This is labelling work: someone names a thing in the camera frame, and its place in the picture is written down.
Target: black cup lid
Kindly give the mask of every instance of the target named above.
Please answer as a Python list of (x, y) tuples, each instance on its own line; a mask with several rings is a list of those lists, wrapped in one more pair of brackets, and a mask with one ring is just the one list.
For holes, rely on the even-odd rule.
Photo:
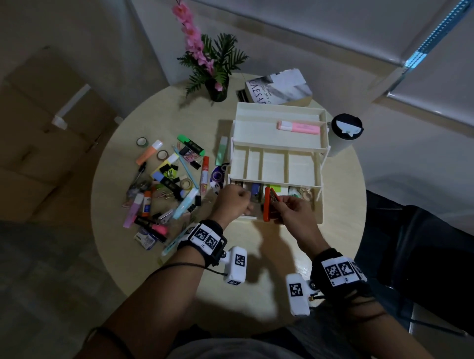
[[(342, 122), (343, 124), (348, 124), (354, 127), (360, 128), (360, 131), (352, 136), (349, 133), (343, 133), (343, 129), (337, 125), (337, 122)], [(331, 129), (332, 131), (340, 138), (344, 140), (355, 140), (359, 138), (364, 129), (362, 128), (362, 121), (360, 118), (349, 115), (349, 114), (340, 114), (334, 117), (331, 121)]]

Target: forearm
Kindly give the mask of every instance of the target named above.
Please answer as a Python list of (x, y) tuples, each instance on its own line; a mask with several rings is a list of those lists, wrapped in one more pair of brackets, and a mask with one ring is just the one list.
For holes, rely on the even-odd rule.
[(365, 323), (355, 323), (384, 313), (373, 298), (358, 297), (352, 301), (358, 304), (345, 311), (348, 332), (355, 346), (378, 359), (433, 359), (428, 351), (418, 343), (391, 315), (384, 314)]
[[(204, 265), (193, 247), (176, 252), (166, 264)], [(179, 330), (181, 319), (198, 288), (202, 268), (177, 266), (146, 280), (104, 323), (128, 346), (136, 358), (164, 358)], [(105, 351), (110, 340), (95, 335), (77, 358), (122, 358), (118, 348)]]

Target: vase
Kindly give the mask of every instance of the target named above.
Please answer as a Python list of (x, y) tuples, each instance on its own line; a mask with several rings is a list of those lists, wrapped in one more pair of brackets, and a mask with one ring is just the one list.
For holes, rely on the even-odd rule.
[(207, 80), (204, 85), (209, 92), (210, 99), (214, 102), (222, 102), (227, 98), (227, 88), (229, 87), (229, 78), (222, 84), (222, 91), (216, 90), (216, 80)]

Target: blue pencil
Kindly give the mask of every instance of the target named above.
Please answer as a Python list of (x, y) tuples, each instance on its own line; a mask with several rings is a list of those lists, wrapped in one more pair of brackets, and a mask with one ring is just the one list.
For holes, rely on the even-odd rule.
[(196, 181), (194, 180), (194, 177), (192, 176), (191, 172), (189, 172), (188, 166), (186, 166), (186, 160), (181, 156), (181, 154), (179, 153), (179, 151), (176, 147), (174, 147), (174, 146), (171, 146), (171, 147), (173, 147), (174, 153), (179, 156), (179, 160), (181, 161), (182, 165), (184, 166), (184, 169), (186, 170), (186, 173), (188, 174), (189, 179), (192, 181), (193, 185), (196, 188), (199, 188), (199, 186), (196, 183)]

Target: round table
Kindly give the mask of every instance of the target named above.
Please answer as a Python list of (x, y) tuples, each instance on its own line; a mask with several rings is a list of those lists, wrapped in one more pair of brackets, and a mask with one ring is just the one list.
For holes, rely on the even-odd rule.
[[(211, 102), (205, 89), (186, 98), (185, 83), (169, 86), (138, 106), (105, 147), (92, 186), (92, 228), (107, 270), (126, 295), (159, 267), (164, 247), (157, 243), (146, 251), (133, 239), (138, 226), (129, 229), (122, 226), (128, 211), (122, 208), (125, 192), (137, 173), (135, 159), (144, 150), (136, 145), (137, 139), (144, 136), (149, 143), (160, 139), (163, 149), (171, 154), (171, 145), (176, 145), (176, 137), (182, 133), (206, 150), (212, 171), (220, 137), (229, 135), (235, 118), (236, 91), (255, 77), (233, 74), (228, 98), (221, 103)], [(147, 173), (151, 173), (160, 162), (153, 156), (147, 163)], [(199, 180), (201, 171), (189, 168)], [(331, 246), (353, 258), (362, 239), (366, 211), (365, 182), (354, 149), (349, 147), (328, 158), (322, 177), (324, 223), (320, 225), (321, 232)], [(171, 208), (175, 206), (173, 202), (160, 203)], [(246, 282), (231, 286), (220, 276), (204, 271), (195, 303), (189, 311), (189, 321), (205, 329), (234, 335), (262, 332), (291, 323), (285, 276), (299, 272), (308, 279), (311, 269), (309, 258), (300, 251), (295, 239), (284, 226), (247, 220), (231, 223), (224, 234), (228, 239), (226, 248), (238, 245), (248, 252)], [(223, 270), (223, 266), (214, 269)]]

